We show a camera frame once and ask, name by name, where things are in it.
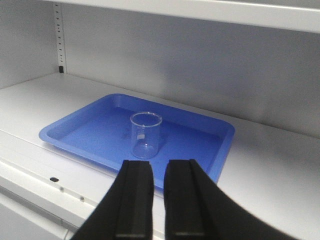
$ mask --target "upper shelf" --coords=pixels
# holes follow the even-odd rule
[[[55,0],[209,21],[320,33],[318,0]]]

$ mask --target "cabinet back wall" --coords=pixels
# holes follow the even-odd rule
[[[63,5],[69,74],[320,138],[320,34]]]

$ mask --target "blue plastic tray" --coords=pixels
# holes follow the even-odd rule
[[[118,171],[131,154],[130,116],[150,111],[163,118],[158,154],[148,159],[154,184],[163,189],[170,159],[195,159],[214,182],[229,152],[234,127],[222,120],[124,94],[107,95],[46,126],[42,140],[101,166]]]

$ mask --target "hole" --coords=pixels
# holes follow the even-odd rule
[[[56,178],[56,177],[50,177],[50,180],[52,181],[52,182],[54,182],[54,183],[56,183],[56,182],[58,182],[59,181],[59,179],[58,178]]]

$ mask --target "white metal shelf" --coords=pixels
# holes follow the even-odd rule
[[[0,89],[0,162],[5,166],[0,167],[0,184],[79,227],[114,177],[44,143],[38,134],[48,124],[112,93],[231,123],[236,132],[218,186],[270,225],[300,239],[320,238],[320,139],[68,74],[55,73]],[[49,177],[57,175],[58,185],[50,184]],[[163,198],[156,195],[153,222],[159,238],[164,236],[164,217]]]
[[[320,33],[320,3],[283,0],[56,0],[55,2]]]

